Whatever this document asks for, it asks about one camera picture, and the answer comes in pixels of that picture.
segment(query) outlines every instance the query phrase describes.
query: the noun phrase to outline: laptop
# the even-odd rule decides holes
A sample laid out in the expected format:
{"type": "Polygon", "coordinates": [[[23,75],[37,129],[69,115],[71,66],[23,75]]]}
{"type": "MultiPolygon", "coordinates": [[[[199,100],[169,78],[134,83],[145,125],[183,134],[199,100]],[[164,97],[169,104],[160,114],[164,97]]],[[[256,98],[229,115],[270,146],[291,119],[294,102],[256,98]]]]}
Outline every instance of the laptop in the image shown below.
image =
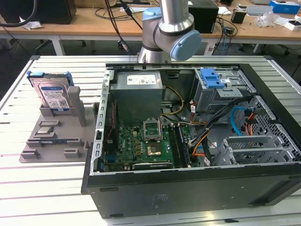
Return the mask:
{"type": "Polygon", "coordinates": [[[250,0],[255,5],[269,5],[271,0],[250,0]]]}

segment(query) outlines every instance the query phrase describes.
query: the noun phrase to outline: metal table slats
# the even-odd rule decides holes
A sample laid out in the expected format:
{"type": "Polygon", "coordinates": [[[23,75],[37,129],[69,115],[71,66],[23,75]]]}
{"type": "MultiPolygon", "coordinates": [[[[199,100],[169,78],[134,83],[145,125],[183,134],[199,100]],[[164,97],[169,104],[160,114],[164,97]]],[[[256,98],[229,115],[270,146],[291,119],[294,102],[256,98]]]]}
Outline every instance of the metal table slats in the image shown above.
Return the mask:
{"type": "MultiPolygon", "coordinates": [[[[18,159],[40,112],[40,100],[25,73],[70,71],[85,105],[98,101],[105,63],[136,62],[132,56],[41,56],[30,61],[0,102],[0,225],[73,226],[131,224],[211,225],[224,219],[238,225],[297,225],[301,222],[301,190],[273,207],[216,210],[186,214],[102,220],[88,195],[80,194],[84,162],[21,164],[18,159]]],[[[196,56],[198,63],[249,63],[301,124],[300,88],[273,61],[261,56],[196,56]]]]}

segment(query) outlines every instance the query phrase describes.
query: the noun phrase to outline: white box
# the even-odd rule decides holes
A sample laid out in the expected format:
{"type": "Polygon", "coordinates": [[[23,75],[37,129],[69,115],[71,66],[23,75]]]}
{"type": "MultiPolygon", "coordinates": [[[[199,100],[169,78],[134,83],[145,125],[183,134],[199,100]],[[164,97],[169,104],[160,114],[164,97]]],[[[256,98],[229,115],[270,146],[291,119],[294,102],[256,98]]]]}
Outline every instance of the white box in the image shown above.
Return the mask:
{"type": "Polygon", "coordinates": [[[301,30],[301,23],[298,20],[289,20],[286,22],[284,27],[290,29],[291,31],[298,31],[298,30],[301,30]]]}

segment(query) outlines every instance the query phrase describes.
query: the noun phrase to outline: printed label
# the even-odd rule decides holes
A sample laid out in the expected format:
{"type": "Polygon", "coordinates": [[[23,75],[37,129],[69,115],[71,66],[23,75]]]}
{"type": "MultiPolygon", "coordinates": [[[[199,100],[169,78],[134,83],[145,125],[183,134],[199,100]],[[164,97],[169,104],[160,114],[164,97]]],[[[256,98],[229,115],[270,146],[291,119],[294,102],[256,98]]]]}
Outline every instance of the printed label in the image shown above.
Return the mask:
{"type": "Polygon", "coordinates": [[[128,85],[155,85],[156,77],[154,74],[143,74],[143,75],[128,75],[128,85]]]}
{"type": "Polygon", "coordinates": [[[204,163],[207,165],[207,166],[210,166],[210,161],[205,157],[204,159],[204,163]]]}
{"type": "Polygon", "coordinates": [[[231,83],[230,79],[221,79],[222,83],[231,83]]]}
{"type": "Polygon", "coordinates": [[[41,144],[52,144],[53,142],[52,141],[41,141],[40,143],[41,144]]]}
{"type": "Polygon", "coordinates": [[[195,113],[195,112],[196,112],[196,107],[195,107],[194,105],[191,105],[190,108],[191,108],[191,112],[192,112],[192,113],[195,113]]]}
{"type": "Polygon", "coordinates": [[[42,87],[41,92],[51,109],[58,109],[58,111],[69,109],[66,98],[62,96],[62,87],[42,87]]]}

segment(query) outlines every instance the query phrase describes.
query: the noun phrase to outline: blue box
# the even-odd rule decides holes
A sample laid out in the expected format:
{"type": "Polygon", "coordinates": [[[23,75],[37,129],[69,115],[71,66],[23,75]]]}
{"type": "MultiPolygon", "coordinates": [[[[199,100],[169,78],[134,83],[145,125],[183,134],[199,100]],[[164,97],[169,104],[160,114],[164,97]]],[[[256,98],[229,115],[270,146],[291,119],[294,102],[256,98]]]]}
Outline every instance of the blue box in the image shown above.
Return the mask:
{"type": "Polygon", "coordinates": [[[285,3],[271,1],[269,5],[274,7],[274,13],[297,14],[300,9],[300,5],[293,1],[286,1],[285,3]]]}

